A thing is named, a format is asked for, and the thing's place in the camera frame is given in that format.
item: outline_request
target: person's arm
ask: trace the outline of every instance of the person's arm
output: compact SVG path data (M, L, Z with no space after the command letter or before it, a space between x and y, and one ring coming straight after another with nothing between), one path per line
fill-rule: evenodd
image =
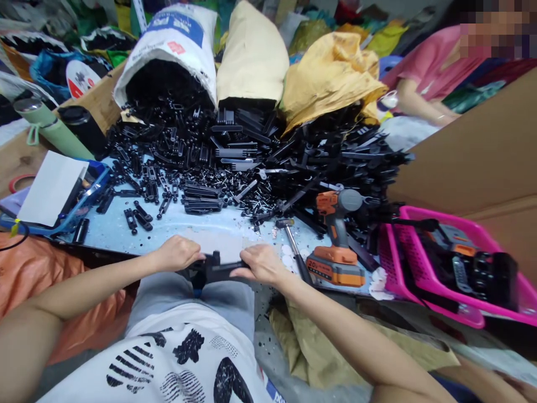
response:
M199 252L198 244L173 236L155 252L86 271L12 310L0 322L0 402L24 402L32 395L63 322L143 277L188 267L205 257Z
M455 120L447 107L449 112L439 110L440 107L437 104L430 104L418 94L417 88L418 84L413 79L400 79L397 84L397 97L399 98L397 108L406 115L418 116L434 126L444 127Z
M367 321L289 272L269 245L241 252L251 270L231 273L272 285L325 334L348 363L375 386L376 403L454 403L451 395Z
M451 116L452 118L460 118L462 116L461 114L453 112L451 109L445 106L440 99L431 100L429 101L429 103L432 105L433 108L435 108L438 112L444 115Z

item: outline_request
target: black cable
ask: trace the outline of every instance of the black cable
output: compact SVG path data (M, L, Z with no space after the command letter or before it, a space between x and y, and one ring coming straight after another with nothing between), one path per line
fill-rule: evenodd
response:
M11 212L4 210L2 208L2 206L0 206L0 212L5 213L7 216L9 216L11 218L16 218ZM24 223L23 221L19 221L18 223L20 225L22 225L22 227L24 228L24 235L22 236L22 239L20 241L18 241L17 243L11 245L11 246L1 248L0 252L3 252L3 251L6 251L6 250L9 250L9 249L12 249L12 248L14 248L16 246L19 246L21 243L26 241L26 239L28 238L28 235L30 235L30 229L28 228L28 225L26 223Z
M24 235L22 236L22 239L16 243L14 243L13 245L11 246L7 246L5 248L1 248L0 249L0 252L3 252L3 251L7 251L9 249L12 249L16 246L19 246L21 243L23 243L24 241L26 241L26 239L28 238L28 235L30 235L30 229L28 228L28 226L26 225L26 223L24 223L23 221L19 221L18 222L20 225L22 225L22 227L24 228Z

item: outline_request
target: black plastic part in basket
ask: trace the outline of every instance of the black plastic part in basket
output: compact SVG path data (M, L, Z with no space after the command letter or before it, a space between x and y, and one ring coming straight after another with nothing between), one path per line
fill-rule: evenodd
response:
M459 303L457 301L453 301L452 299L445 298L443 296L431 293L429 291L421 289L420 287L416 285L414 275L412 274L412 269L410 268L408 259L406 257L406 252L403 246L401 245L401 241L399 240L399 233L394 224L391 224L391 226L393 230L393 237L395 239L395 244L397 246L397 252L399 254L401 270L403 271L404 283L407 286L408 290L412 294L414 294L421 301L421 303L424 306L426 306L428 309L430 309L430 307L427 304L427 301L441 308L444 308L447 311L450 311L453 313L459 312Z

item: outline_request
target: red logo on sack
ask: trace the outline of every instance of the red logo on sack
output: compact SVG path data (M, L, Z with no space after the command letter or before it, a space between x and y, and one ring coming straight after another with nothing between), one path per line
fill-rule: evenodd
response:
M185 52L185 48L183 48L177 42L168 42L168 46L171 49L171 51L174 53L181 54Z

